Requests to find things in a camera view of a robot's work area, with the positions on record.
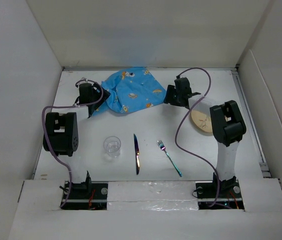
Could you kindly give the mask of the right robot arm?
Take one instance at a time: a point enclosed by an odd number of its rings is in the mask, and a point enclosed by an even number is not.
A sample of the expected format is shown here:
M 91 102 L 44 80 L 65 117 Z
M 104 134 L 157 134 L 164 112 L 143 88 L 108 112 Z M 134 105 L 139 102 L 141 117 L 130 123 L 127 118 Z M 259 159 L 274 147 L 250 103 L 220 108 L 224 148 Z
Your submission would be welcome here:
M 236 101 L 221 103 L 192 92 L 186 77 L 177 77 L 174 85 L 168 85 L 165 104 L 196 109 L 211 119 L 212 133 L 218 143 L 216 173 L 213 175 L 212 191 L 223 197 L 236 182 L 235 161 L 239 142 L 246 133 L 246 125 Z

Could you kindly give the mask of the beige ceramic plate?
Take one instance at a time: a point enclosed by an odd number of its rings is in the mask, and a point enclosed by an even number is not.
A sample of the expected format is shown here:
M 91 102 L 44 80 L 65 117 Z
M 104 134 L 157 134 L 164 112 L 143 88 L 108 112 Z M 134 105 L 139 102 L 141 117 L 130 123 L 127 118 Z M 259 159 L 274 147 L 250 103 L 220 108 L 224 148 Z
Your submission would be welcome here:
M 190 119 L 198 132 L 207 136 L 213 135 L 212 122 L 209 116 L 200 111 L 192 110 Z

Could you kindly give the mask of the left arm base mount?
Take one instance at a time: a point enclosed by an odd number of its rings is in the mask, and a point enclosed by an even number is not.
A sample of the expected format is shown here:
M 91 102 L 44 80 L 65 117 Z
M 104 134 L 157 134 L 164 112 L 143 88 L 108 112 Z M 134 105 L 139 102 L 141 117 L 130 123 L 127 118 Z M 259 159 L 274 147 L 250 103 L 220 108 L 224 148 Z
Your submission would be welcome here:
M 64 187 L 60 187 L 63 192 L 61 200 L 62 210 L 107 210 L 108 182 L 92 182 L 87 187 L 85 183 L 73 183 L 68 200 L 67 196 L 69 183 L 66 182 Z

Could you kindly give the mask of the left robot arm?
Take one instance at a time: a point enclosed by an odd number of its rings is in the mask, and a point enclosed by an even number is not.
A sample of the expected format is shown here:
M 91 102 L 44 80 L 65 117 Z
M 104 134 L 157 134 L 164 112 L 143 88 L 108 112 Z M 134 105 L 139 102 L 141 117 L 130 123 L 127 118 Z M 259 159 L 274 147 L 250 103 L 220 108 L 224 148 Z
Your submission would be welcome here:
M 41 121 L 43 127 L 43 147 L 56 159 L 56 161 L 67 168 L 69 173 L 68 186 L 62 187 L 69 194 L 72 188 L 72 170 L 68 164 L 61 161 L 58 156 L 72 157 L 78 149 L 78 123 L 77 113 L 49 112 L 52 109 L 76 109 L 87 108 L 87 117 L 90 118 L 94 112 L 110 97 L 110 93 L 97 82 L 82 78 L 75 86 L 79 90 L 79 96 L 74 104 L 70 106 L 46 106 L 42 110 Z

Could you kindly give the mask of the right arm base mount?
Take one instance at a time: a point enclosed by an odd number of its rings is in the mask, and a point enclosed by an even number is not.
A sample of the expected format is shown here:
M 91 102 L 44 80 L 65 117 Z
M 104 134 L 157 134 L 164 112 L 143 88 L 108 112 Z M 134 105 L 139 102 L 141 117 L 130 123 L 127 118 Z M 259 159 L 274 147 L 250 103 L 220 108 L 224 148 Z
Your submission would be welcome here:
M 195 182 L 192 196 L 198 201 L 199 210 L 244 210 L 243 197 L 238 182 L 228 189 L 221 189 L 216 196 L 216 186 L 211 181 Z

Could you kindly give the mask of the blue space-print cloth placemat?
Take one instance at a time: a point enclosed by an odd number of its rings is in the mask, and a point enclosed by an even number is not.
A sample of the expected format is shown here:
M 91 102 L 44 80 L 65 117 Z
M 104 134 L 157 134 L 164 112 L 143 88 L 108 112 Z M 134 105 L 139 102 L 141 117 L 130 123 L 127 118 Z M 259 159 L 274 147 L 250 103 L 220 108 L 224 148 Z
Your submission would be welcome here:
M 166 90 L 145 67 L 132 67 L 110 75 L 101 83 L 109 98 L 93 116 L 107 110 L 129 114 L 163 103 Z

